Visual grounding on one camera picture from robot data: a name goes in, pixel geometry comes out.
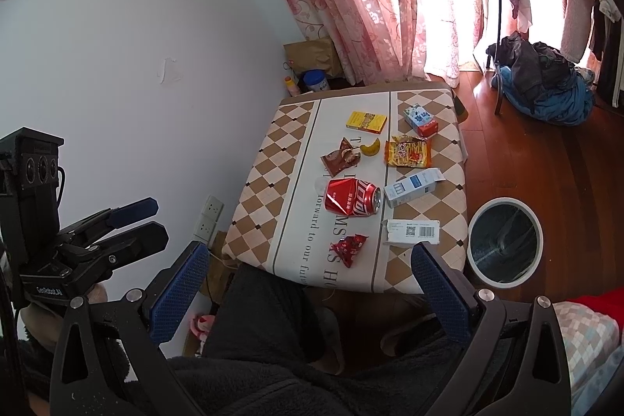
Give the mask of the small orange bottle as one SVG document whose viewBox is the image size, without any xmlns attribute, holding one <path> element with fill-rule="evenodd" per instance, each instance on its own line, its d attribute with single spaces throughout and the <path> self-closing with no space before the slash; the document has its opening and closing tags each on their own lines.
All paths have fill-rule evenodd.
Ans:
<svg viewBox="0 0 624 416">
<path fill-rule="evenodd" d="M 292 77 L 285 76 L 285 87 L 287 88 L 291 97 L 297 97 L 300 95 L 298 84 Z"/>
</svg>

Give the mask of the red blanket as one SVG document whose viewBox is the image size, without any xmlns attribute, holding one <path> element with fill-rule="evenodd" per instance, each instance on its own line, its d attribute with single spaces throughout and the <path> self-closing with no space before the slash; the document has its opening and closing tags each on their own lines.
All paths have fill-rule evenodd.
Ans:
<svg viewBox="0 0 624 416">
<path fill-rule="evenodd" d="M 610 316 L 617 321 L 623 320 L 624 287 L 615 288 L 597 296 L 580 296 L 572 299 L 573 303 L 587 306 L 596 313 Z"/>
</svg>

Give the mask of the orange yellow snack bag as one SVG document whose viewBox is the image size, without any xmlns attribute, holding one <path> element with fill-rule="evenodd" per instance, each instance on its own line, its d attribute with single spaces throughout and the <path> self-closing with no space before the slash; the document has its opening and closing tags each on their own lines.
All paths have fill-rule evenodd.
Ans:
<svg viewBox="0 0 624 416">
<path fill-rule="evenodd" d="M 426 169 L 431 166 L 431 142 L 413 136 L 392 136 L 385 143 L 384 161 L 395 168 Z"/>
</svg>

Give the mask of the white blue milk carton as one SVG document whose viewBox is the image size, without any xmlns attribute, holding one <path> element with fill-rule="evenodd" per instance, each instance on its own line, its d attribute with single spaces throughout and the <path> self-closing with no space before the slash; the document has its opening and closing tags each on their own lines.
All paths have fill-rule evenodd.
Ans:
<svg viewBox="0 0 624 416">
<path fill-rule="evenodd" d="M 445 177 L 438 168 L 428 168 L 418 173 L 406 176 L 385 187 L 387 205 L 395 208 L 412 202 L 417 198 L 433 192 L 438 182 L 444 182 Z"/>
</svg>

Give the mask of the blue clothes pile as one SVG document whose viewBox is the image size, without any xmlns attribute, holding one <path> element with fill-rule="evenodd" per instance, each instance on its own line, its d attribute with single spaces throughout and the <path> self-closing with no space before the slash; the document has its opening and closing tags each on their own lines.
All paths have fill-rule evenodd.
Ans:
<svg viewBox="0 0 624 416">
<path fill-rule="evenodd" d="M 494 85 L 521 113 L 549 124 L 578 126 L 589 117 L 594 97 L 580 70 L 559 50 L 531 43 L 517 32 L 486 49 L 499 64 Z"/>
</svg>

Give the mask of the brown paper bag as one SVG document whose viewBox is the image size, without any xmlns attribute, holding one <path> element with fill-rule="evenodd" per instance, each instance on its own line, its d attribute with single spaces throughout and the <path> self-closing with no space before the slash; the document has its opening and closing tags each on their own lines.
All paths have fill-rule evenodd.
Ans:
<svg viewBox="0 0 624 416">
<path fill-rule="evenodd" d="M 330 37 L 322 37 L 284 45 L 285 61 L 295 76 L 320 70 L 331 78 L 343 77 L 340 57 Z"/>
</svg>

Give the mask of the checkered bed sheet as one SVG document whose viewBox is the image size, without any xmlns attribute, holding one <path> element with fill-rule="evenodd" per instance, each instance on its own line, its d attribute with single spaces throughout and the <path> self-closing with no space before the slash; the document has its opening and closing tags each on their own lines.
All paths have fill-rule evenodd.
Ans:
<svg viewBox="0 0 624 416">
<path fill-rule="evenodd" d="M 571 391 L 576 392 L 620 345 L 617 321 L 575 302 L 553 305 L 568 361 Z"/>
</svg>

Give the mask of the white wall socket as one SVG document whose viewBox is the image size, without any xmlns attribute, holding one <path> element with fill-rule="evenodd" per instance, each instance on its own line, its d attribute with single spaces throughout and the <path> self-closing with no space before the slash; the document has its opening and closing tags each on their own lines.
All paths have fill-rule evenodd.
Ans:
<svg viewBox="0 0 624 416">
<path fill-rule="evenodd" d="M 222 210 L 222 201 L 218 200 L 217 197 L 209 195 L 200 212 L 195 230 L 193 230 L 193 237 L 196 240 L 203 242 L 207 246 L 211 245 L 211 239 L 218 226 Z"/>
</svg>

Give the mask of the blue white orange carton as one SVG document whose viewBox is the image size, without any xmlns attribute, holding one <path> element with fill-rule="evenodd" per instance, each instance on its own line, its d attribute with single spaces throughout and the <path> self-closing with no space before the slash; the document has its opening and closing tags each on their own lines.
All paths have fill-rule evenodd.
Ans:
<svg viewBox="0 0 624 416">
<path fill-rule="evenodd" d="M 428 138 L 438 133 L 439 127 L 436 118 L 429 114 L 420 104 L 406 108 L 403 116 L 410 128 L 421 138 Z"/>
</svg>

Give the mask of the black clothes rack pole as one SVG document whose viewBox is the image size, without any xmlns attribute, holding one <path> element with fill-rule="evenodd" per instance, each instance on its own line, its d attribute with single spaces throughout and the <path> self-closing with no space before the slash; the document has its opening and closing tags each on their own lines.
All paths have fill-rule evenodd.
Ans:
<svg viewBox="0 0 624 416">
<path fill-rule="evenodd" d="M 499 45 L 501 42 L 501 29 L 502 29 L 502 0 L 497 0 L 497 34 L 496 34 L 495 55 L 494 55 L 495 70 L 494 70 L 494 75 L 492 77 L 492 87 L 496 89 L 496 103 L 495 103 L 495 109 L 494 109 L 494 114 L 496 116 L 500 115 L 502 102 L 503 102 L 502 79 L 500 76 L 500 63 L 499 63 L 499 58 L 498 58 Z"/>
</svg>

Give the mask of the yellow small box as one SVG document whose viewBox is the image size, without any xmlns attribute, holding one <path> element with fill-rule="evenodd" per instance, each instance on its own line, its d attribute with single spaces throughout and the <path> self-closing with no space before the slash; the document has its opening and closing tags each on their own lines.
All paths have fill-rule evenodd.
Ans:
<svg viewBox="0 0 624 416">
<path fill-rule="evenodd" d="M 353 111 L 346 122 L 346 127 L 348 129 L 380 134 L 385 127 L 386 121 L 386 115 Z"/>
</svg>

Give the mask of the checkered tablecloth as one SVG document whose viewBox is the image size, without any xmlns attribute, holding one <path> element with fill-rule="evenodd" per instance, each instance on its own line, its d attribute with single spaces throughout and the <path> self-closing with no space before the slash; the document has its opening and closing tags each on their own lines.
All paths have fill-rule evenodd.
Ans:
<svg viewBox="0 0 624 416">
<path fill-rule="evenodd" d="M 404 113 L 422 106 L 438 131 L 426 142 L 437 182 L 394 204 L 391 191 L 421 182 L 390 150 L 413 137 Z M 407 243 L 392 243 L 392 222 Z M 411 244 L 428 241 L 453 269 L 466 261 L 462 142 L 452 91 L 441 83 L 363 88 L 285 100 L 262 141 L 226 233 L 226 258 L 298 284 L 413 295 Z"/>
</svg>

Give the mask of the brown snack wrapper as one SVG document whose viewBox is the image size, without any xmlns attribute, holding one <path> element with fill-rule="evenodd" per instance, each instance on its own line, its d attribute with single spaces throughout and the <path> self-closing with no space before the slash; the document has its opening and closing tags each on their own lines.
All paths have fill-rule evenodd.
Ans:
<svg viewBox="0 0 624 416">
<path fill-rule="evenodd" d="M 321 162 L 329 175 L 336 177 L 340 172 L 356 166 L 360 162 L 361 156 L 360 149 L 354 148 L 350 141 L 344 137 L 336 150 L 321 157 Z"/>
</svg>

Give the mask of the crushed red soda can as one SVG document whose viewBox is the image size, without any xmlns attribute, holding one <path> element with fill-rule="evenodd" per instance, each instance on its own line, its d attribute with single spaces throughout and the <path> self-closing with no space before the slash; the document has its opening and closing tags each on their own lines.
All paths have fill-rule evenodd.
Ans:
<svg viewBox="0 0 624 416">
<path fill-rule="evenodd" d="M 330 179 L 324 204 L 328 211 L 346 218 L 375 215 L 382 204 L 382 191 L 375 184 L 354 177 Z"/>
</svg>

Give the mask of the red crumpled wrapper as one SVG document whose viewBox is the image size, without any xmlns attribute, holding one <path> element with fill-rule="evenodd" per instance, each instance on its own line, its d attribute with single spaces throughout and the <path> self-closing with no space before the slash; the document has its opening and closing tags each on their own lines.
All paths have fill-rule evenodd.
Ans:
<svg viewBox="0 0 624 416">
<path fill-rule="evenodd" d="M 330 249 L 337 255 L 347 268 L 353 264 L 354 258 L 362 250 L 368 240 L 367 235 L 354 234 L 342 237 L 336 243 L 330 245 Z"/>
</svg>

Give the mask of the white barcode box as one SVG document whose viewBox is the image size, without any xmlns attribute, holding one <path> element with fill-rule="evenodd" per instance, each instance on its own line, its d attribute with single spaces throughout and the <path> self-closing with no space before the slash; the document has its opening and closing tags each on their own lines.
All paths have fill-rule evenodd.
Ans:
<svg viewBox="0 0 624 416">
<path fill-rule="evenodd" d="M 385 222 L 384 241 L 389 245 L 410 247 L 421 242 L 438 245 L 438 221 L 388 220 Z"/>
</svg>

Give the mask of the white trash bin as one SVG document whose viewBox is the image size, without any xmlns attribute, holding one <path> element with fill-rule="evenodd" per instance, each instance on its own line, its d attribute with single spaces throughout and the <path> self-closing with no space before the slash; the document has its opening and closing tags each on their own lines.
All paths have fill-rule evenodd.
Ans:
<svg viewBox="0 0 624 416">
<path fill-rule="evenodd" d="M 541 222 L 516 198 L 489 200 L 468 224 L 468 264 L 487 286 L 511 289 L 523 285 L 535 274 L 543 252 Z"/>
</svg>

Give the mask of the blue lid jar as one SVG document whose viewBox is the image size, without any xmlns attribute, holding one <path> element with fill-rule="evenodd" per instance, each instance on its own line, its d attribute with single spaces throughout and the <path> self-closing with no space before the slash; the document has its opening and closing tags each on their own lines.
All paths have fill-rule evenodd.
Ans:
<svg viewBox="0 0 624 416">
<path fill-rule="evenodd" d="M 313 92 L 324 92 L 330 88 L 327 75 L 322 70 L 310 70 L 303 73 L 303 83 Z"/>
</svg>

